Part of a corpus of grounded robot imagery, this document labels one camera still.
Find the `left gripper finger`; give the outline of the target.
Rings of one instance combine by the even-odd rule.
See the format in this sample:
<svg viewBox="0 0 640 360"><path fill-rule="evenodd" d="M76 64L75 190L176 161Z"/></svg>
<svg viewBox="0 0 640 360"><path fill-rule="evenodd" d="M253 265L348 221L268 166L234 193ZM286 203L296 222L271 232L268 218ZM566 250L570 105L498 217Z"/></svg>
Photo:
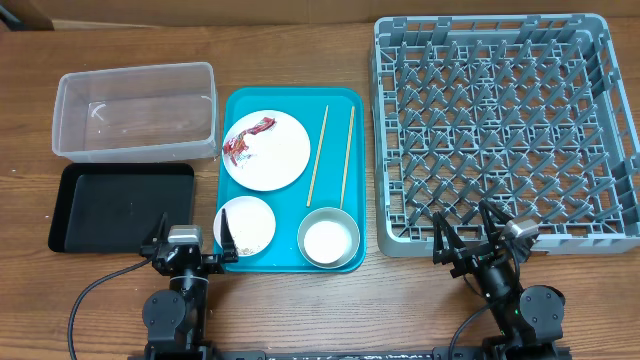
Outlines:
<svg viewBox="0 0 640 360"><path fill-rule="evenodd" d="M224 208L221 209L221 217L220 217L220 245L223 250L223 258L225 262L237 262L238 261L238 252L233 239L233 236L230 232L227 212Z"/></svg>
<svg viewBox="0 0 640 360"><path fill-rule="evenodd" d="M159 247L166 240L167 213L164 212L152 227L150 233L142 240L140 255L142 257L153 257Z"/></svg>

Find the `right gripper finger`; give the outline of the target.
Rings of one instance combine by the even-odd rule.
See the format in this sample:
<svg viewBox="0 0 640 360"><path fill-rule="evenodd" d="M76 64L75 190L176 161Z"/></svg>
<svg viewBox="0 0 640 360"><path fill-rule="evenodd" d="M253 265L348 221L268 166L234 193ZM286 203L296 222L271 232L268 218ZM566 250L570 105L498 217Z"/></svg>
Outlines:
<svg viewBox="0 0 640 360"><path fill-rule="evenodd" d="M492 245L498 245L501 242L501 232L497 229L497 225L506 225L513 220L513 217L488 200L481 200L478 209L488 241Z"/></svg>
<svg viewBox="0 0 640 360"><path fill-rule="evenodd" d="M440 212L433 215L433 222L435 230L433 263L462 265L466 249L464 242Z"/></svg>

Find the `small pink bowl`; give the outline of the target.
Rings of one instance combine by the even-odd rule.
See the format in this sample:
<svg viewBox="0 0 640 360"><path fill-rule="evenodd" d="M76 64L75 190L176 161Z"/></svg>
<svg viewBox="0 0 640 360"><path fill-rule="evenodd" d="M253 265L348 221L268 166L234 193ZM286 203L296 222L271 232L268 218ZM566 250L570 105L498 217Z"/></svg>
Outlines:
<svg viewBox="0 0 640 360"><path fill-rule="evenodd" d="M222 208L227 212L235 245L253 243L260 247L260 253L270 244L276 230L276 219L266 202L253 196L240 196L227 201ZM213 224L214 238L218 245L221 209L216 213Z"/></svg>

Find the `grey bowl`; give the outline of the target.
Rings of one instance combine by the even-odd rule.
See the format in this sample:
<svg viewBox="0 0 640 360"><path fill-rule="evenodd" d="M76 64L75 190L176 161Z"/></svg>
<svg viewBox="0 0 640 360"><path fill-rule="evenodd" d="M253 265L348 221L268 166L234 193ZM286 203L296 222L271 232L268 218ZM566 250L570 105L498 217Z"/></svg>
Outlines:
<svg viewBox="0 0 640 360"><path fill-rule="evenodd" d="M360 249L359 227L344 210L323 207L301 222L297 242L302 256L315 267L334 270L347 265Z"/></svg>

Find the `pile of rice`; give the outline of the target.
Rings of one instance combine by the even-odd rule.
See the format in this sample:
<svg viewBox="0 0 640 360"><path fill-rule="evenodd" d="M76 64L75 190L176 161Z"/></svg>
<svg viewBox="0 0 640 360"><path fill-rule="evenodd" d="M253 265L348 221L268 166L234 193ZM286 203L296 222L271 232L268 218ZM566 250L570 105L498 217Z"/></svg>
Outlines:
<svg viewBox="0 0 640 360"><path fill-rule="evenodd" d="M252 256L260 251L260 247L253 243L241 243L236 245L239 256Z"/></svg>

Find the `white cup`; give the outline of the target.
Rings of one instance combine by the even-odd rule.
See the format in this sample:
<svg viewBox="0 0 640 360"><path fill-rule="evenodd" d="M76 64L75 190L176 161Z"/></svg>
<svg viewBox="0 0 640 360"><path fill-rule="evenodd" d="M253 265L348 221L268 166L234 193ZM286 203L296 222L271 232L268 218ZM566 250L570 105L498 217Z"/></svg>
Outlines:
<svg viewBox="0 0 640 360"><path fill-rule="evenodd" d="M308 257L323 266L332 266L348 251L351 236L341 223L323 220L312 224L303 238Z"/></svg>

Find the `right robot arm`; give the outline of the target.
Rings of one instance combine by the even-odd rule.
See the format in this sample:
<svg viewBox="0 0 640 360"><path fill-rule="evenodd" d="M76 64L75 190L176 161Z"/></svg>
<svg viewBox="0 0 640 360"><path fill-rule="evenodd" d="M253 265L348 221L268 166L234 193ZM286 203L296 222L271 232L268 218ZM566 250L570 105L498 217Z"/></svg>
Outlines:
<svg viewBox="0 0 640 360"><path fill-rule="evenodd" d="M433 215L435 264L451 264L452 277L472 275L477 294L486 304L470 315L452 336L446 356L460 359L569 359L570 351L555 342L563 337L562 321L566 299L558 289L535 285L523 287L521 266L531 255L539 237L539 224L528 217L514 218L493 203L478 205L487 240L477 246L465 245L445 216ZM489 311L499 330L479 347L459 348L464 329Z"/></svg>

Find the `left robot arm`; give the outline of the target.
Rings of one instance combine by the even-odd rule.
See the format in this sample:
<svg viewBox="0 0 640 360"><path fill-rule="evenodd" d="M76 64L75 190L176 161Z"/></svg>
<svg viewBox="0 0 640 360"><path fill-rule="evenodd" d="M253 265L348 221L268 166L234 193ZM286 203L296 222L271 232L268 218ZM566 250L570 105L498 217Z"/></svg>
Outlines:
<svg viewBox="0 0 640 360"><path fill-rule="evenodd" d="M226 263L238 261L238 252L222 217L222 251L202 252L202 230L197 225L167 225L162 214L142 241L140 255L162 276L169 287L153 293L142 310L147 328L146 359L221 359L222 353L206 339L208 276L225 272Z"/></svg>

